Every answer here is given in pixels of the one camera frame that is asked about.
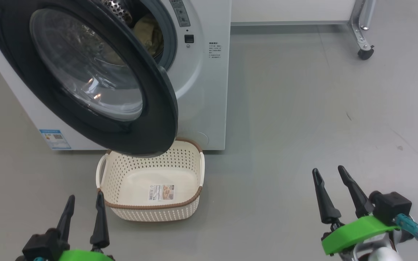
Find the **bright green plastic bracket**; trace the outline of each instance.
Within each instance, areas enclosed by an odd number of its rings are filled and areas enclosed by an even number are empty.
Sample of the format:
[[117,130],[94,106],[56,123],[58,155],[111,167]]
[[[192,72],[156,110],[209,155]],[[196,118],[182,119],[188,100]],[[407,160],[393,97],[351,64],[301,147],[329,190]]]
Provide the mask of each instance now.
[[68,250],[62,253],[59,261],[112,261],[112,259],[99,252]]
[[386,226],[373,215],[363,216],[353,223],[338,228],[322,241],[325,254],[335,254],[373,236],[393,231],[398,226]]

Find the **white board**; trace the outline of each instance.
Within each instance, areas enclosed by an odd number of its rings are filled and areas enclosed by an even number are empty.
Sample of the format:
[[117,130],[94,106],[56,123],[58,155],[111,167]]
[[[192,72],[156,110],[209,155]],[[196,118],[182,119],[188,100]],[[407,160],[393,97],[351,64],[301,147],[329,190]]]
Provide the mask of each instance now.
[[232,0],[232,25],[347,21],[355,0]]

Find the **plastic basket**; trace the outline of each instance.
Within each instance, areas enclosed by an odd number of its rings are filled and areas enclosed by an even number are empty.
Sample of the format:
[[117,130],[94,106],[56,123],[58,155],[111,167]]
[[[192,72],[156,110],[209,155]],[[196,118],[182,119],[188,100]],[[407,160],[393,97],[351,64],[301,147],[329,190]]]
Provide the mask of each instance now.
[[96,170],[96,187],[103,191],[106,206],[131,221],[189,218],[198,207],[203,183],[204,154],[196,143],[183,139],[154,158],[108,151]]

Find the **gray floor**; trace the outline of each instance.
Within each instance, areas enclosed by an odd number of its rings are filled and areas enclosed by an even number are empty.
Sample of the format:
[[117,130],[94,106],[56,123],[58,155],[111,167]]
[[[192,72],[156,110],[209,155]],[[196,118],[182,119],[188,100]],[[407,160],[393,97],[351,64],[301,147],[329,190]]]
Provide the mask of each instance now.
[[[398,191],[418,221],[418,1],[382,0],[356,57],[343,28],[234,29],[227,149],[206,156],[205,187],[186,221],[137,224],[108,211],[125,260],[338,260],[320,246],[311,170],[318,167],[342,221],[355,220],[336,167],[370,193]],[[89,249],[101,153],[52,152],[0,75],[0,261],[57,224],[77,197],[70,243]],[[400,245],[418,260],[418,243]]]

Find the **beige cloth inside drum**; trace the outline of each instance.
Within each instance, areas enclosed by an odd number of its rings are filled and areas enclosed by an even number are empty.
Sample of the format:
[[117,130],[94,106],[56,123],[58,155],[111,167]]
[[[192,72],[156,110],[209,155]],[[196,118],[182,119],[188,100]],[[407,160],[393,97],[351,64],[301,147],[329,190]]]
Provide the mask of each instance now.
[[138,20],[133,32],[152,57],[156,57],[164,49],[161,27],[151,14],[147,14]]

